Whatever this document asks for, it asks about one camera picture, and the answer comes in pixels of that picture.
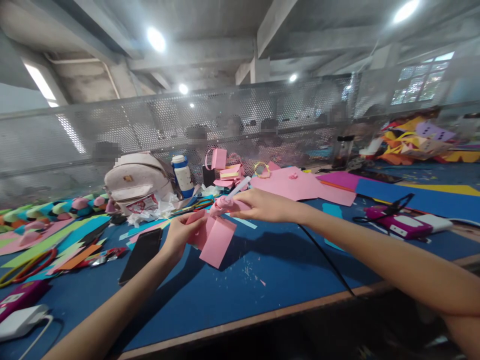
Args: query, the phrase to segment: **hand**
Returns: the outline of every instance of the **hand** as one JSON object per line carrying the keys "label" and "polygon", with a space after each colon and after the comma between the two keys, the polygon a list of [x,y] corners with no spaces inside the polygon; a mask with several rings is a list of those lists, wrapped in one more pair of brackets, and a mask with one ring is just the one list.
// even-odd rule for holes
{"label": "hand", "polygon": [[190,236],[207,220],[206,217],[202,217],[191,224],[185,225],[189,217],[193,214],[193,212],[186,213],[175,217],[171,221],[165,243],[160,250],[161,254],[168,254],[177,262],[180,261]]}
{"label": "hand", "polygon": [[232,212],[234,218],[261,220],[270,223],[296,223],[304,204],[256,188],[239,192],[233,197],[251,210]]}

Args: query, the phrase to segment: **metal mesh fence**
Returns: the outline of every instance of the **metal mesh fence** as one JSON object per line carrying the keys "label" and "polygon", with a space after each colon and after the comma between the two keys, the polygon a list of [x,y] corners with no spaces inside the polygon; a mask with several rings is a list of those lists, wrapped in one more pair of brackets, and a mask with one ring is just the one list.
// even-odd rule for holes
{"label": "metal mesh fence", "polygon": [[338,135],[354,134],[358,144],[367,144],[391,117],[461,100],[452,97],[457,80],[450,75],[441,98],[392,105],[404,86],[402,71],[399,66],[9,114],[0,119],[0,208],[99,189],[116,158],[140,151],[167,164],[174,155],[187,156],[196,182],[212,148],[239,154],[247,175],[258,161],[286,166],[327,160]]}

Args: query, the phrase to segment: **person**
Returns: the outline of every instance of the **person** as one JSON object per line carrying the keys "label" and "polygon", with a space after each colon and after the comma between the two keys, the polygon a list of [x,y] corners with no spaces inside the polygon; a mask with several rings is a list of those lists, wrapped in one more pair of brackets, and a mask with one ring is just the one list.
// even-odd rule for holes
{"label": "person", "polygon": [[[480,278],[474,274],[407,242],[283,196],[251,189],[234,198],[251,209],[232,213],[233,217],[297,223],[344,249],[393,286],[438,312],[466,356],[480,359]],[[189,236],[205,221],[202,218],[186,225],[190,215],[173,219],[159,253],[43,359],[103,359],[142,304],[179,262]]]}

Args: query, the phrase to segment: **ceiling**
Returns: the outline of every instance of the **ceiling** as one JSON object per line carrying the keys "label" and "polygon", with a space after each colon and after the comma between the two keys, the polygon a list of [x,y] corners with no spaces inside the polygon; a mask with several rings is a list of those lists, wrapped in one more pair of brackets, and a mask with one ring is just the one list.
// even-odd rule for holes
{"label": "ceiling", "polygon": [[[375,46],[400,44],[400,60],[414,61],[480,36],[477,0],[420,0],[410,18],[393,25],[406,1],[0,0],[0,27],[55,59],[80,52],[109,67],[125,64],[152,93],[248,83],[255,54],[270,60],[271,81],[285,81],[293,73],[368,69]],[[149,27],[165,38],[164,53],[149,44]],[[100,63],[53,68],[74,102],[115,98]]]}

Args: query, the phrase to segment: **white water bottle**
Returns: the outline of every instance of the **white water bottle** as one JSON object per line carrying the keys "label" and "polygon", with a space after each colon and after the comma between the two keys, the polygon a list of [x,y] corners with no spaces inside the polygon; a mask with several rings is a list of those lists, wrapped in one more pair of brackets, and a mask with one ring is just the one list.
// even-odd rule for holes
{"label": "white water bottle", "polygon": [[187,158],[183,155],[176,155],[171,158],[171,164],[175,172],[176,183],[180,187],[183,198],[191,198],[194,195],[194,184]]}

